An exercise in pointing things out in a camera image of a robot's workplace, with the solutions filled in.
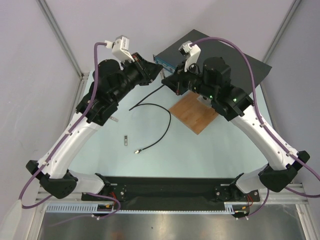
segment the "cable clip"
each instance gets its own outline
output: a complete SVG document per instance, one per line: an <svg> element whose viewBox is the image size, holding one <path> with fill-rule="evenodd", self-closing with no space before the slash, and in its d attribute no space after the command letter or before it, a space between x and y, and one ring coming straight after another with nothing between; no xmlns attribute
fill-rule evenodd
<svg viewBox="0 0 320 240"><path fill-rule="evenodd" d="M267 126L267 122L263 122L262 124L260 124L260 127L262 128L262 127L264 127L264 126Z"/></svg>
<svg viewBox="0 0 320 240"><path fill-rule="evenodd" d="M287 157L289 157L289 156L291 156L291 155L294 155L294 152L293 152L293 151L289 151L289 152L286 154Z"/></svg>
<svg viewBox="0 0 320 240"><path fill-rule="evenodd" d="M64 132L64 134L67 134L67 135L72 135L72 132L69 132L69 130L66 130L65 132Z"/></svg>

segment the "cable connector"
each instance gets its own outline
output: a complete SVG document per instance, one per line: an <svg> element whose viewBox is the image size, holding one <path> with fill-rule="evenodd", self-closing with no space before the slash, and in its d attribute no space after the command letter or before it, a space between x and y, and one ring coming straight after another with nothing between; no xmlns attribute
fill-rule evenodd
<svg viewBox="0 0 320 240"><path fill-rule="evenodd" d="M139 149L139 150L135 151L134 153L139 154L140 152L142 152L142 149Z"/></svg>
<svg viewBox="0 0 320 240"><path fill-rule="evenodd" d="M107 49L112 49L112 47L114 46L114 42L113 42L113 41L107 41L107 40L105 40L104 42L106 43L105 47L106 47Z"/></svg>

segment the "white wall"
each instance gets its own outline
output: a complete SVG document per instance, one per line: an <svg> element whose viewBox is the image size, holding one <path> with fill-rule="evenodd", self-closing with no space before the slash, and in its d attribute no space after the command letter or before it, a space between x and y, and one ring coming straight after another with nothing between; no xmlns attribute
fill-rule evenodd
<svg viewBox="0 0 320 240"><path fill-rule="evenodd" d="M35 0L0 2L0 222L37 160L67 124L79 78ZM38 183L23 202L36 197ZM32 219L25 210L15 238L23 239Z"/></svg>
<svg viewBox="0 0 320 240"><path fill-rule="evenodd" d="M261 60L293 0L47 0L83 72L93 44L130 38L147 60L192 29L226 38ZM100 59L112 58L101 51Z"/></svg>
<svg viewBox="0 0 320 240"><path fill-rule="evenodd" d="M320 2L302 1L269 64L265 90L279 133L297 150L306 150L308 165L320 173ZM320 182L306 169L296 181L308 194L320 194ZM309 199L320 227L320 199Z"/></svg>

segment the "purple cable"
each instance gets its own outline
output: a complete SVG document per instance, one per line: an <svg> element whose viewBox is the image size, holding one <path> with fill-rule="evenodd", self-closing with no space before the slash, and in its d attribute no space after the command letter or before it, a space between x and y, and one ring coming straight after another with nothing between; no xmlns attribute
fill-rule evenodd
<svg viewBox="0 0 320 240"><path fill-rule="evenodd" d="M96 93L97 93L97 89L98 89L98 46L106 46L107 44L105 42L97 42L94 45L94 51L93 51L93 55L94 55L94 84L93 84L93 91L92 91L92 95L90 98L90 102L88 104L88 106L86 107L86 109L84 110L83 114L79 117L79 119L72 125L72 127L70 127L70 129L68 130L69 133L71 133L75 127L84 119L84 117L87 115L87 113L89 112L90 108L92 107L95 97L96 97ZM61 146L61 144L67 139L67 137L69 136L69 134L65 134L60 141L55 145L55 147L53 148L53 150L50 152L49 156L47 157L47 159L44 161L44 163L49 163L51 158L53 157L53 155L56 153L56 151L59 149L59 147ZM22 197L24 196L27 188L29 187L30 183L33 181L33 179L36 178L36 176L45 168L46 165L42 165L33 175L32 177L26 182L26 184L24 185L23 189L20 192L19 195L19 200L22 200ZM41 200L40 202L37 202L34 205L30 205L30 206L25 206L22 204L22 208L23 209L32 209L35 208L37 206L39 206L40 204L44 203L46 200L48 200L49 198L51 198L52 195L47 196L45 199Z"/></svg>
<svg viewBox="0 0 320 240"><path fill-rule="evenodd" d="M216 41L220 41L220 42L223 42L223 43L226 43L226 44L229 44L230 46L232 46L234 49L236 49L240 55L242 56L242 58L244 59L245 61L245 64L246 66L248 67L249 69L249 73L250 73L250 78L251 78L251 86L252 86L252 94L253 94L253 102L254 102L254 111L255 111L255 114L259 120L259 122L262 124L264 130L269 134L269 136L287 153L289 154L290 151L286 148L285 145L283 145L279 139L269 130L269 128L267 126L265 126L263 123L263 119L260 115L260 111L259 111L259 108L258 108L258 102L257 102L257 94L256 94L256 86L255 86L255 78L254 78L254 74L252 72L252 68L251 68L251 65L246 57L246 55L240 50L240 48L238 48L236 45L234 45L232 42L230 42L229 40L226 40L224 38L221 38L221 37L214 37L214 36L209 36L209 37L205 37L205 38L202 38L202 39L199 39L197 41L194 41L190 46L192 47L193 45L196 45L196 44L200 44L202 42L205 42L205 41L208 41L208 40L216 40ZM297 158L295 155L292 155L290 154L290 157L293 158L295 161L297 161L299 164L301 164L303 167L305 167L306 169L309 170L309 172L311 172L319 181L320 181L320 175L318 173L316 173L316 171L314 171L310 166L308 166L307 164L305 164L303 161L301 161L299 158ZM289 187L285 187L285 189L289 190L290 192L292 193L295 193L295 194L298 194L300 196L303 196L303 197L307 197L307 198L320 198L320 194L317 194L317 195L308 195L308 194L305 194L305 193L300 193L300 192L297 192Z"/></svg>
<svg viewBox="0 0 320 240"><path fill-rule="evenodd" d="M113 211L113 212L111 212L111 213L109 213L108 215L105 215L105 216L95 217L96 219L106 219L108 217L111 217L112 215L116 214L121 208L121 204L116 198L113 198L113 197L110 197L110 196L98 195L98 194L94 194L94 193L88 193L88 192L87 192L87 194L89 194L91 196L94 196L94 197L110 199L112 201L115 201L118 204L118 208L115 211ZM66 219L66 220L51 224L51 225L49 225L49 227L55 227L55 226L58 226L60 224L64 224L64 223L67 223L69 221L72 221L72 220L75 220L75 219L84 218L84 217L91 217L92 218L93 216L92 215L88 215L88 214L78 215L78 216L74 216L74 217L71 217L69 219Z"/></svg>

